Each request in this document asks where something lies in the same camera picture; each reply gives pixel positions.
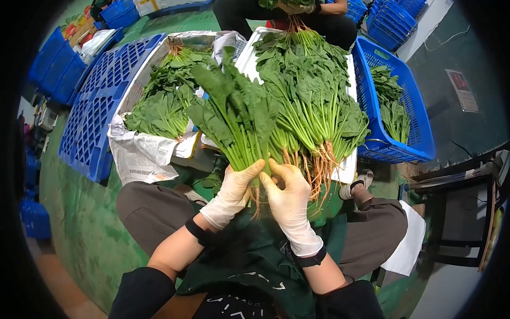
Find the black shirt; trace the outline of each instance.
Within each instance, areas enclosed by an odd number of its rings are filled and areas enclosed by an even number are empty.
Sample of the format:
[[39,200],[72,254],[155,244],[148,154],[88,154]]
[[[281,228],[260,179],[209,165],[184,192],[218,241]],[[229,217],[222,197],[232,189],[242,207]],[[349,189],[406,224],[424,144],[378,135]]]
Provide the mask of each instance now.
[[[250,289],[242,286],[210,292],[193,318],[274,318],[276,311],[269,296]],[[161,271],[150,267],[135,269],[122,275],[108,318],[151,318],[174,294],[174,283]],[[384,315],[372,284],[360,280],[318,296],[317,318],[384,319]]]

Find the black sleeve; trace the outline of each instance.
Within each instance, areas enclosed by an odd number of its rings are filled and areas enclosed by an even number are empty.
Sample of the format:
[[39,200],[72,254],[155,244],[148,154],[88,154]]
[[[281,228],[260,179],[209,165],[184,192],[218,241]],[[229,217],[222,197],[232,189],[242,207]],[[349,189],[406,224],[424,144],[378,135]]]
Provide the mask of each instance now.
[[161,271],[142,267],[122,275],[108,318],[151,318],[175,294],[173,281]]
[[318,317],[335,319],[384,319],[371,282],[359,280],[333,290],[318,300]]

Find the gloved hand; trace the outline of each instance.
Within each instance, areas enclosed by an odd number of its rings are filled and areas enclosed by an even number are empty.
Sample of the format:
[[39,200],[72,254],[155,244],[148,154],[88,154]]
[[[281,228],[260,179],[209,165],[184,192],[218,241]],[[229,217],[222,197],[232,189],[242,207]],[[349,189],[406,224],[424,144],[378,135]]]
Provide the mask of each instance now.
[[310,185],[294,165],[278,165],[273,159],[269,159],[269,165],[271,171],[285,182],[285,189],[281,190],[266,173],[259,174],[274,219],[290,241],[290,247],[296,256],[316,254],[324,243],[322,238],[315,234],[307,219]]
[[315,5],[298,5],[293,3],[278,2],[277,7],[287,12],[288,14],[301,14],[301,13],[312,13],[315,11]]
[[220,191],[200,209],[211,226],[222,230],[246,206],[250,197],[248,184],[262,171],[264,165],[265,161],[260,159],[242,171],[234,171],[230,165],[226,168]]

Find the green painted floor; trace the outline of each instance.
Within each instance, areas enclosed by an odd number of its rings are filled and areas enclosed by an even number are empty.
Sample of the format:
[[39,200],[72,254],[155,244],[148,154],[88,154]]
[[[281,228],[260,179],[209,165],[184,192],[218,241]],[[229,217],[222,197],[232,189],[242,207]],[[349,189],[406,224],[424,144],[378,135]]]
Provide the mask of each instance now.
[[[80,13],[89,1],[72,3],[57,21]],[[264,21],[250,21],[254,28]],[[188,12],[155,20],[141,18],[125,30],[122,43],[160,32],[190,30],[218,31],[219,26],[211,10]],[[62,264],[83,292],[105,313],[108,313],[123,273],[145,266],[148,257],[124,228],[115,210],[115,201],[122,185],[112,165],[106,184],[93,183],[58,158],[60,139],[67,121],[67,113],[59,116],[48,134],[49,144],[41,156],[40,202],[50,215],[53,242]],[[177,183],[192,184],[196,175],[179,170]],[[399,172],[384,166],[375,172],[370,191],[376,197],[397,198]],[[195,185],[197,192],[210,199],[212,194]],[[387,318],[409,317],[425,289],[430,271],[428,266],[419,272],[381,288],[378,296]]]

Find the spinach bunch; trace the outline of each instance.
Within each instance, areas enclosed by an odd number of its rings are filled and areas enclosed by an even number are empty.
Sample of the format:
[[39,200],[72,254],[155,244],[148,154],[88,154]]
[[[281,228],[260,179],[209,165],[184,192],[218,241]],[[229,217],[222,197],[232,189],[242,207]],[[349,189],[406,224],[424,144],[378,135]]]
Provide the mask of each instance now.
[[[193,104],[186,114],[226,155],[235,171],[246,169],[259,159],[269,169],[269,136],[276,127],[279,105],[257,81],[240,74],[233,63],[234,48],[223,48],[223,72],[212,63],[207,70],[191,69],[197,84],[209,94]],[[252,183],[259,212],[260,182]]]
[[397,84],[398,76],[391,76],[385,65],[370,68],[377,100],[381,112],[381,121],[387,134],[394,140],[407,144],[411,119],[400,103],[402,87]]
[[198,101],[191,68],[206,68],[210,54],[173,46],[161,65],[152,67],[142,98],[125,117],[127,129],[180,141],[188,125],[185,110]]
[[262,8],[268,8],[273,10],[278,5],[278,2],[292,3],[296,5],[309,6],[315,3],[315,0],[259,0],[259,5]]
[[348,53],[297,23],[253,46],[257,71],[280,109],[271,156],[287,164],[292,157],[312,187],[310,200],[318,201],[329,191],[333,171],[364,143],[369,119],[347,94]]

